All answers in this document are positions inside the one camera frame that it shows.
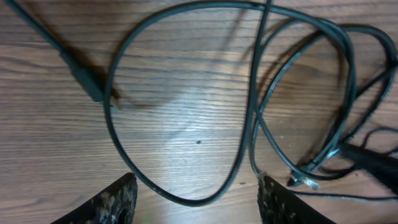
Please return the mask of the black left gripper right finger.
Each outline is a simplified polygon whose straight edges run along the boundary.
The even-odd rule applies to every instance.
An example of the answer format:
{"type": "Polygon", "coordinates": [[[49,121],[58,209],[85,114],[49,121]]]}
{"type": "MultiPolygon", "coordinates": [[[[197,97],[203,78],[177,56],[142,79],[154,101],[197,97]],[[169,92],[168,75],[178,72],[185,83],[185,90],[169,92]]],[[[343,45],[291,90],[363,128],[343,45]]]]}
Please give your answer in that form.
{"type": "Polygon", "coordinates": [[[267,174],[258,176],[257,203],[262,223],[334,224],[267,174]]]}

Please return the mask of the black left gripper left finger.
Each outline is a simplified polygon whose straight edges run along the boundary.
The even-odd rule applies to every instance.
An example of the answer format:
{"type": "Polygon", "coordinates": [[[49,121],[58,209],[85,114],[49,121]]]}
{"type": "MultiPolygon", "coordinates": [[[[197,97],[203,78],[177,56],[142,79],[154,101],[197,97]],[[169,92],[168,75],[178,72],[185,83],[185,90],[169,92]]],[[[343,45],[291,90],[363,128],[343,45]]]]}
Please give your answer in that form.
{"type": "Polygon", "coordinates": [[[136,176],[128,172],[52,224],[132,224],[137,190],[136,176]]]}

